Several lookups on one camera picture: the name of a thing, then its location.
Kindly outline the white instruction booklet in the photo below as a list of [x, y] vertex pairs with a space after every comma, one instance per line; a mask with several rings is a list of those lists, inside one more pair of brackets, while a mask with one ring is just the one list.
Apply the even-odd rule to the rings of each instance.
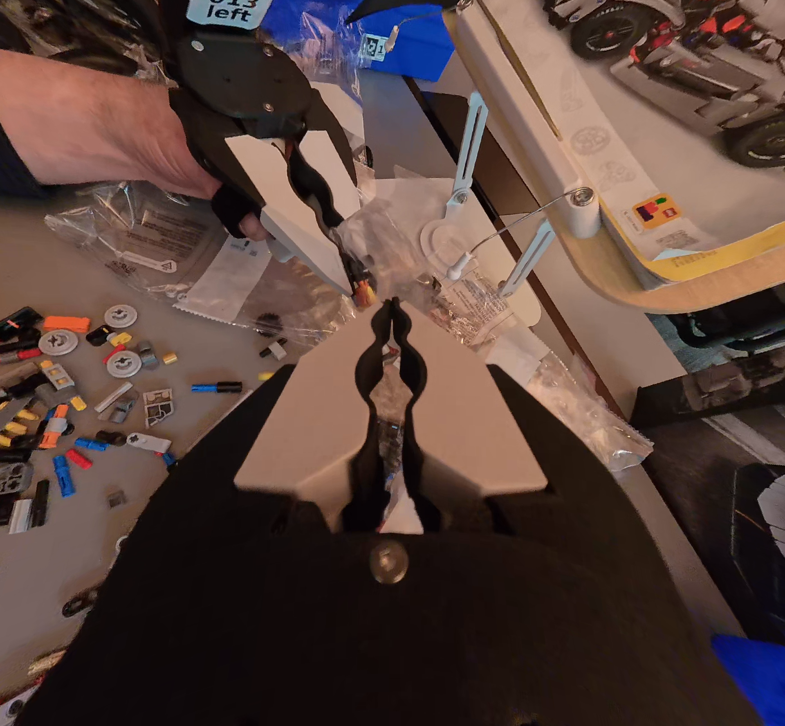
[[549, 216], [659, 291], [783, 249], [783, 0], [468, 0], [450, 33]]

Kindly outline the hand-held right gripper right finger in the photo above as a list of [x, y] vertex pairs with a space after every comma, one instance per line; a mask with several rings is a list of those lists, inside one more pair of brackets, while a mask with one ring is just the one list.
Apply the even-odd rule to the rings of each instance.
[[406, 301], [392, 301], [399, 375], [411, 393], [402, 472], [423, 530], [489, 497], [536, 494], [548, 479], [488, 367]]

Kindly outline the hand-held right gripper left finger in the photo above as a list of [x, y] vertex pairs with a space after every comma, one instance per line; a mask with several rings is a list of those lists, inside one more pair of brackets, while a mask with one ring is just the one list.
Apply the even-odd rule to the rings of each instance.
[[375, 531], [389, 494], [371, 393], [384, 377], [390, 301], [304, 355], [234, 478], [319, 508], [332, 531]]

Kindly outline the pile of toy bricks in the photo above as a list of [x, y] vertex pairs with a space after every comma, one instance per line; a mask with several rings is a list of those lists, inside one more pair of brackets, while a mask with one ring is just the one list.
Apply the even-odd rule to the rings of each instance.
[[1, 322], [2, 526], [7, 526], [11, 535], [47, 521], [51, 480], [43, 476], [33, 484], [34, 457], [38, 454], [50, 457], [54, 483], [63, 499], [76, 494], [72, 469], [93, 467], [87, 453], [130, 446], [157, 456], [166, 470], [177, 465], [171, 441], [150, 435], [152, 428], [173, 416], [173, 389], [165, 386], [140, 393], [132, 382], [146, 369], [174, 364], [177, 354], [159, 357], [149, 340], [134, 340], [130, 327], [114, 330], [104, 319], [88, 333], [77, 334], [79, 344], [107, 348], [101, 360], [105, 368], [108, 357], [124, 349], [138, 353], [143, 364], [128, 380], [113, 378], [106, 369], [119, 382], [92, 407], [102, 427], [77, 436], [76, 417], [86, 412], [89, 404], [62, 364], [65, 355], [51, 358], [38, 349], [45, 317], [34, 308], [23, 307], [2, 316]]

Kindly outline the serrated white paper bag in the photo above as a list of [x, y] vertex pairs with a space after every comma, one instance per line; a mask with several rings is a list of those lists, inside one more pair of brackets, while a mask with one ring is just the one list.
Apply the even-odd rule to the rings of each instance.
[[233, 324], [270, 260], [267, 241], [227, 237], [202, 276], [173, 307]]

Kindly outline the long grey toy beam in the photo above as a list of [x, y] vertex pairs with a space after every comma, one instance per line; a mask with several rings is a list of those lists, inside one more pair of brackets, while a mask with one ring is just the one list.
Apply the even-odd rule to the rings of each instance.
[[1, 725], [14, 725], [28, 700], [38, 690], [40, 684], [33, 684], [24, 690], [15, 692], [1, 701]]

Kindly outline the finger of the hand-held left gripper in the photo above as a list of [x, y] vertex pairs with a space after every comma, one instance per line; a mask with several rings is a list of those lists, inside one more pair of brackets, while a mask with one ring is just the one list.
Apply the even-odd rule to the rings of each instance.
[[253, 191], [260, 194], [262, 225], [322, 280], [350, 297], [352, 280], [334, 240], [339, 226], [327, 227], [322, 221], [318, 204], [306, 188], [299, 145], [286, 159], [272, 139], [235, 135], [224, 142]]
[[308, 131], [299, 144], [306, 188], [318, 204], [322, 221], [337, 227], [360, 209], [357, 182], [352, 180], [326, 131]]

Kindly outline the flat clear empty bag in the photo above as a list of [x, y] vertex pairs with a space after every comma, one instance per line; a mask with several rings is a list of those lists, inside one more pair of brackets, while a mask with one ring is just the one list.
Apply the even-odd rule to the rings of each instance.
[[[47, 228], [132, 289], [171, 308], [232, 237], [210, 203], [167, 193], [147, 182], [93, 185], [77, 190], [71, 202], [70, 209], [45, 216]], [[229, 325], [251, 323], [241, 309]]]

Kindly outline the person's left hand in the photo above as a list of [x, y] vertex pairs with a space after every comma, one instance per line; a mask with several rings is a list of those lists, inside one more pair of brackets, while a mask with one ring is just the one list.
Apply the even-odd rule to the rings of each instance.
[[87, 148], [84, 182], [145, 181], [203, 200], [222, 189], [193, 157], [165, 87], [108, 73], [93, 77], [96, 146]]

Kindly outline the crumpled clear bag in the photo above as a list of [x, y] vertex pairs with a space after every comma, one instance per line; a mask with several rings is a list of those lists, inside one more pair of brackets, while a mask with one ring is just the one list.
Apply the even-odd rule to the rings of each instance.
[[542, 358], [526, 388], [610, 472], [642, 465], [653, 452], [653, 443], [578, 382], [555, 354]]

